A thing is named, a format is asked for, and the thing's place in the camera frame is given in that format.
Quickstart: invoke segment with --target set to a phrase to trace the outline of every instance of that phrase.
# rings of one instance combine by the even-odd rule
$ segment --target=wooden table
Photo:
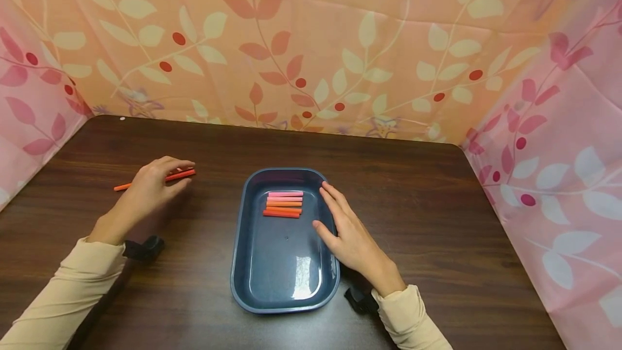
[[[112,187],[165,154],[196,161],[198,173],[157,231],[167,249],[128,272],[72,348],[394,348],[377,316],[349,307],[348,273],[315,312],[258,317],[233,300],[229,271],[246,178],[263,167],[303,166],[347,196],[405,281],[419,285],[454,349],[564,349],[459,148],[116,117],[90,120],[0,213],[0,334],[113,206]]]

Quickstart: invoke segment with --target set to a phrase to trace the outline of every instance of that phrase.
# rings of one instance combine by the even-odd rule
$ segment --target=hand
[[[320,194],[335,218],[338,236],[319,220],[313,221],[313,227],[337,259],[361,273],[382,297],[406,289],[397,266],[378,247],[344,195],[326,181]]]
[[[190,169],[194,165],[191,161],[165,156],[141,167],[132,180],[132,185],[114,207],[97,220],[86,242],[121,244],[136,223],[164,207],[191,182],[191,179],[185,178],[175,185],[166,186],[164,179],[167,175],[177,169]]]

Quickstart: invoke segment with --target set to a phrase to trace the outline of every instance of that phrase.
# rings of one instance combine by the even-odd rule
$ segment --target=tray
[[[233,250],[233,297],[249,312],[290,313],[320,308],[337,291],[339,262],[317,236],[312,221],[336,234],[320,196],[324,176],[312,169],[262,169],[242,192]],[[303,191],[299,219],[263,216],[269,191]]]

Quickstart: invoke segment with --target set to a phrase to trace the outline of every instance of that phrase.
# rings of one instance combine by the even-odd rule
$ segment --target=beige sleeve
[[[393,342],[402,350],[451,350],[451,345],[425,313],[417,286],[383,298],[376,289],[373,297],[380,306],[380,319]]]
[[[123,246],[78,240],[48,285],[13,322],[0,350],[62,350],[119,277]]]

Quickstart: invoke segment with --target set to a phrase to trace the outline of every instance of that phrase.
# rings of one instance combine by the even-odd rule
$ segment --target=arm
[[[372,284],[380,318],[393,342],[403,350],[451,350],[427,316],[417,286],[406,286],[395,263],[378,247],[343,194],[326,181],[320,194],[335,218],[338,236],[319,220],[314,220],[315,230],[341,263]]]
[[[0,350],[62,350],[78,326],[119,277],[128,231],[163,207],[190,182],[165,186],[170,171],[194,166],[171,157],[143,166],[91,234],[78,240],[48,285],[0,340]]]

